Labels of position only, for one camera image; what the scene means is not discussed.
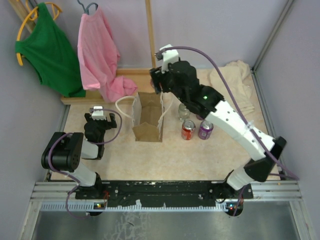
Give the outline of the green-capped Chang soda bottle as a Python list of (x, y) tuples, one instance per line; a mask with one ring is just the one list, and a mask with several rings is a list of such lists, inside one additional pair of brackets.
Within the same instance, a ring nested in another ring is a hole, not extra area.
[(189, 120), (190, 119), (190, 115), (191, 115), (191, 112), (187, 109), (187, 107), (183, 103), (181, 103), (178, 106), (178, 117), (179, 117), (179, 120), (181, 122)]

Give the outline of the canvas bag with rope handles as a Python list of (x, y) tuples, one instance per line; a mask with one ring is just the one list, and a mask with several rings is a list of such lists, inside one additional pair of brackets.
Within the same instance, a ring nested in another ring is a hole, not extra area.
[[(119, 103), (133, 100), (131, 114), (124, 113)], [(165, 105), (165, 94), (138, 92), (135, 96), (124, 96), (115, 102), (117, 110), (131, 119), (132, 131), (137, 142), (161, 143), (163, 141), (164, 118), (174, 102), (170, 95), (170, 102)]]

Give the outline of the red Coke can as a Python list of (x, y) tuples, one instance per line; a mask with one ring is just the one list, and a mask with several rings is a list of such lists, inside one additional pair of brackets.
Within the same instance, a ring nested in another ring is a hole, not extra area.
[(155, 89), (154, 82), (153, 82), (152, 79), (150, 79), (150, 85), (151, 85), (151, 87), (152, 87), (153, 89)]
[(194, 136), (196, 125), (192, 120), (184, 120), (181, 126), (181, 137), (184, 140), (191, 140)]

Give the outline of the purple Fanta soda can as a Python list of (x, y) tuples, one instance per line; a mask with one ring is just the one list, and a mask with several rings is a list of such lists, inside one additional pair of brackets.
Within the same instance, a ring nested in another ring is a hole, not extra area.
[(203, 121), (204, 119), (200, 116), (200, 115), (196, 115), (196, 118), (198, 119), (198, 120), (201, 120), (201, 121)]

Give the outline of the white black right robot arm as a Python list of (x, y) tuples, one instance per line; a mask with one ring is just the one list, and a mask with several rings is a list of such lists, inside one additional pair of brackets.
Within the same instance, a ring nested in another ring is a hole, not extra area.
[(174, 94), (188, 110), (222, 129), (249, 154), (249, 161), (226, 177), (223, 192), (227, 197), (235, 198), (241, 188), (254, 181), (266, 181), (287, 144), (283, 137), (273, 138), (250, 127), (221, 93), (200, 83), (196, 69), (188, 61), (159, 67), (152, 79), (156, 91)]

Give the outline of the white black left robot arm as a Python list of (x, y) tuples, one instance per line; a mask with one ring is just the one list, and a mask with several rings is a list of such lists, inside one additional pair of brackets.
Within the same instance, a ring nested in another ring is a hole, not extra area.
[(121, 127), (123, 120), (117, 125), (115, 115), (119, 113), (109, 110), (111, 121), (94, 120), (89, 113), (86, 114), (88, 122), (85, 127), (93, 141), (83, 140), (81, 132), (55, 132), (41, 156), (41, 165), (44, 169), (62, 174), (74, 180), (78, 199), (99, 198), (103, 195), (104, 186), (98, 173), (89, 170), (80, 163), (81, 154), (89, 154), (89, 160), (95, 160), (102, 156), (104, 145), (111, 141), (104, 142), (104, 135), (107, 130)]

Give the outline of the wooden clothes rack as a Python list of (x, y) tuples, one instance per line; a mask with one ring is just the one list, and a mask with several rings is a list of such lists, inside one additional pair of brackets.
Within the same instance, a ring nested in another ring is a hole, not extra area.
[[(16, 15), (22, 21), (20, 29), (17, 34), (17, 39), (19, 40), (24, 27), (32, 32), (35, 28), (35, 23), (28, 23), (30, 16), (34, 13), (35, 9), (29, 10), (27, 7), (27, 2), (23, 4), (20, 0), (10, 0), (9, 3), (14, 9)], [(152, 5), (150, 0), (145, 1), (146, 8), (146, 18), (147, 18), (147, 28), (148, 28), (148, 38), (151, 53), (151, 63), (152, 67), (156, 66), (156, 47), (155, 47), (155, 37), (154, 37), (154, 27), (152, 18)], [(150, 92), (150, 85), (146, 84), (145, 81), (150, 79), (149, 70), (147, 68), (119, 68), (116, 72), (117, 76), (125, 76), (132, 79), (138, 86), (138, 90)], [(103, 103), (103, 98), (96, 91), (90, 91), (85, 97), (64, 97), (60, 98), (64, 105), (82, 105), (82, 104), (101, 104)]]

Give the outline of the beige folded cloth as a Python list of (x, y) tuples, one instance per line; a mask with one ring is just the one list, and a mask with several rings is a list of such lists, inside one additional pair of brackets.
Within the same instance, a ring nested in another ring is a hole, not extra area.
[[(244, 81), (251, 76), (250, 66), (247, 63), (238, 60), (220, 67), (219, 70), (242, 114), (247, 115), (253, 112), (255, 107), (250, 100), (252, 89), (244, 83)], [(210, 86), (222, 94), (224, 99), (234, 108), (235, 105), (231, 96), (216, 69), (212, 69), (208, 74), (208, 80)]]

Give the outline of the pink t-shirt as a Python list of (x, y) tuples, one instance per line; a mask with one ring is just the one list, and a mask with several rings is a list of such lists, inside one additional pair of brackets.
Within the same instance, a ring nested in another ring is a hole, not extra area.
[(130, 78), (117, 76), (121, 56), (109, 22), (100, 7), (94, 14), (84, 13), (81, 16), (77, 56), (83, 89), (99, 91), (105, 102), (131, 96), (138, 89)]

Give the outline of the green tank top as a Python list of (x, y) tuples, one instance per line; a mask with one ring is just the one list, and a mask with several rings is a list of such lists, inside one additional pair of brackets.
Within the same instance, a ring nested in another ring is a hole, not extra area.
[(37, 5), (38, 18), (34, 29), (25, 27), (20, 41), (15, 42), (15, 53), (21, 53), (35, 69), (39, 82), (66, 98), (86, 96), (80, 64), (66, 34), (53, 20), (52, 7), (41, 2)]

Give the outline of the grey clothes hanger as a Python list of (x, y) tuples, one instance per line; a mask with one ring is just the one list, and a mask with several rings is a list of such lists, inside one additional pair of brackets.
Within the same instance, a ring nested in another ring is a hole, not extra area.
[(94, 7), (95, 7), (95, 10), (97, 10), (98, 7), (99, 7), (99, 5), (98, 5), (96, 2), (91, 2), (91, 3), (89, 3), (87, 6), (85, 6), (80, 0), (77, 0), (77, 3), (78, 3), (79, 5), (81, 5), (81, 7), (82, 7), (82, 9), (83, 9), (83, 12), (84, 12), (85, 14), (87, 14), (87, 15), (90, 14), (90, 7), (91, 7), (91, 6), (94, 6)]

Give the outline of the yellow clothes hanger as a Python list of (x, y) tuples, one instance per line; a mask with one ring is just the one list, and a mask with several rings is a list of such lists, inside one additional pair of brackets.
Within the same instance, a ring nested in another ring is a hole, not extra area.
[[(62, 9), (53, 2), (44, 2), (45, 5), (50, 5), (53, 13), (53, 20), (55, 21), (59, 15), (63, 12)], [(39, 7), (35, 6), (32, 10), (29, 11), (29, 13), (26, 15), (24, 20), (22, 21), (22, 24), (19, 28), (19, 31), (17, 33), (16, 41), (19, 42), (21, 40), (21, 36), (23, 33), (24, 28), (26, 27), (28, 22), (35, 22), (37, 18), (39, 17), (38, 13)], [(20, 66), (23, 66), (23, 56), (21, 53), (16, 53), (17, 62)]]

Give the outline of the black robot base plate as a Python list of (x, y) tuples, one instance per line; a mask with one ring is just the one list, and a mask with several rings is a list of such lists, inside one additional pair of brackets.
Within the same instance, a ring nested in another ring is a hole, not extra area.
[(77, 200), (102, 200), (108, 207), (131, 207), (140, 201), (143, 207), (214, 207), (222, 201), (237, 200), (240, 190), (234, 190), (225, 181), (102, 181), (102, 194), (97, 198)]

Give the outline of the aluminium frame rail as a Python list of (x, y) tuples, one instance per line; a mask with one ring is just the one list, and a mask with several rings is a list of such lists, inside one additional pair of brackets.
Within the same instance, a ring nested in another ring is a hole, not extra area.
[(103, 181), (98, 196), (71, 181), (37, 182), (30, 201), (42, 211), (88, 212), (227, 212), (245, 202), (301, 201), (294, 180), (253, 182), (232, 194), (218, 193), (218, 181)]

